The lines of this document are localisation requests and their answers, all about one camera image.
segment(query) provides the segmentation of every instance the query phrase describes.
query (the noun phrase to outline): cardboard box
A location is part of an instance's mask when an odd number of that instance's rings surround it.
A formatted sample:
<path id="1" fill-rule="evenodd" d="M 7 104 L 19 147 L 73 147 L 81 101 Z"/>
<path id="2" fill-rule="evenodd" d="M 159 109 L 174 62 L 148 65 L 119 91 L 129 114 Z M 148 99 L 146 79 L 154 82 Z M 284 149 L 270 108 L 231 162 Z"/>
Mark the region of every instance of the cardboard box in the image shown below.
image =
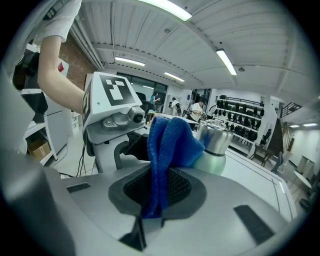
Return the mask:
<path id="1" fill-rule="evenodd" d="M 50 147 L 47 141 L 37 139 L 35 142 L 28 146 L 30 155 L 37 159 L 39 162 L 50 153 Z"/>

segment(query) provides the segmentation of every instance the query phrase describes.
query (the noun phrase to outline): white robot body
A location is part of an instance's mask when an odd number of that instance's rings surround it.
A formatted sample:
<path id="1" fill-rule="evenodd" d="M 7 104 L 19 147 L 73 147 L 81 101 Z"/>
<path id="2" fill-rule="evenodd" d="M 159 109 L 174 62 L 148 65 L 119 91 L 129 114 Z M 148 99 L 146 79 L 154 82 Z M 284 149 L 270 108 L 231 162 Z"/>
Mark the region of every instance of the white robot body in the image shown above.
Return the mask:
<path id="1" fill-rule="evenodd" d="M 126 77 L 94 72 L 82 100 L 83 131 L 112 114 L 126 115 L 132 107 L 141 105 Z"/>

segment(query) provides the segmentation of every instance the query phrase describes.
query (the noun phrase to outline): white floor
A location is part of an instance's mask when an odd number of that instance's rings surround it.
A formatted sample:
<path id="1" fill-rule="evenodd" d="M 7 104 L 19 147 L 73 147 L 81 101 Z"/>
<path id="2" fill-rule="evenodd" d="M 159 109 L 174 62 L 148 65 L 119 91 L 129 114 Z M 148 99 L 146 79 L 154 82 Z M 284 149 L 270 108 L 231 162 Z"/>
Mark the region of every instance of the white floor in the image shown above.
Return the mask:
<path id="1" fill-rule="evenodd" d="M 47 162 L 46 166 L 54 167 L 59 173 L 76 176 L 78 171 L 79 160 L 82 153 L 84 140 L 82 132 L 75 136 L 68 138 L 67 145 L 57 154 L 58 160 L 55 161 L 53 157 Z M 93 168 L 95 162 L 94 156 L 87 154 L 87 149 L 84 151 L 84 166 L 81 175 L 97 174 L 97 169 Z"/>

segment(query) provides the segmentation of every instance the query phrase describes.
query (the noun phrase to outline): fluorescent light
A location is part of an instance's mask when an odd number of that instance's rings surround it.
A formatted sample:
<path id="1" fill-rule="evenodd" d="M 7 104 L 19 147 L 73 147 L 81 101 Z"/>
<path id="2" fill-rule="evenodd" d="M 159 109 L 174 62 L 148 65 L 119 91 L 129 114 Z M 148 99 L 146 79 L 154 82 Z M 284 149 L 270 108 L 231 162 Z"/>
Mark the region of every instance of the fluorescent light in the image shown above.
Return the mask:
<path id="1" fill-rule="evenodd" d="M 309 127 L 309 126 L 316 126 L 317 124 L 316 123 L 306 123 L 306 124 L 304 124 L 303 126 L 305 126 L 305 127 Z"/>
<path id="2" fill-rule="evenodd" d="M 179 78 L 179 77 L 177 77 L 177 76 L 175 76 L 175 75 L 173 75 L 173 74 L 170 74 L 170 73 L 168 73 L 168 72 L 165 72 L 164 74 L 167 75 L 167 76 L 169 76 L 169 77 L 175 78 L 175 79 L 177 79 L 177 80 L 179 80 L 179 81 L 181 81 L 181 82 L 184 82 L 184 81 L 185 81 L 185 80 L 182 80 L 181 78 Z"/>
<path id="3" fill-rule="evenodd" d="M 127 59 L 127 58 L 120 58 L 120 57 L 115 57 L 115 59 L 117 61 L 121 61 L 121 62 L 129 62 L 129 63 L 132 63 L 132 64 L 136 64 L 136 65 L 140 65 L 140 66 L 145 66 L 144 63 L 142 62 L 138 62 L 138 61 L 135 61 L 135 60 L 132 60 L 132 59 Z"/>
<path id="4" fill-rule="evenodd" d="M 282 189 L 282 192 L 285 194 L 286 192 L 285 192 L 285 190 L 284 190 L 284 187 L 283 187 L 282 184 L 281 184 L 281 181 L 279 181 L 279 183 L 280 183 L 280 187 L 281 187 L 281 189 Z"/>
<path id="5" fill-rule="evenodd" d="M 156 7 L 159 7 L 174 16 L 177 16 L 179 19 L 183 20 L 184 22 L 189 20 L 192 15 L 187 12 L 186 10 L 182 9 L 181 7 L 175 5 L 173 2 L 168 0 L 138 0 L 140 2 L 144 2 Z"/>
<path id="6" fill-rule="evenodd" d="M 237 72 L 236 72 L 234 66 L 232 65 L 230 59 L 226 55 L 225 50 L 224 49 L 216 50 L 216 54 L 219 55 L 220 59 L 223 61 L 224 65 L 227 67 L 227 69 L 229 70 L 231 75 L 236 76 Z"/>

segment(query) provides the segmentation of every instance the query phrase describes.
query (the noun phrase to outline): brick wall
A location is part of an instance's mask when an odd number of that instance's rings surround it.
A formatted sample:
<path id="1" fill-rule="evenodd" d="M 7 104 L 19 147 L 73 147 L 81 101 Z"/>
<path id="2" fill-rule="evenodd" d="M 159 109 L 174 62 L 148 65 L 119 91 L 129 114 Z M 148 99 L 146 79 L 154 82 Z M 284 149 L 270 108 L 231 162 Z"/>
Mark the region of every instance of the brick wall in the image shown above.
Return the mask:
<path id="1" fill-rule="evenodd" d="M 90 63 L 71 34 L 68 34 L 66 42 L 61 44 L 59 58 L 69 64 L 67 78 L 83 90 L 86 75 L 92 74 L 97 69 Z"/>

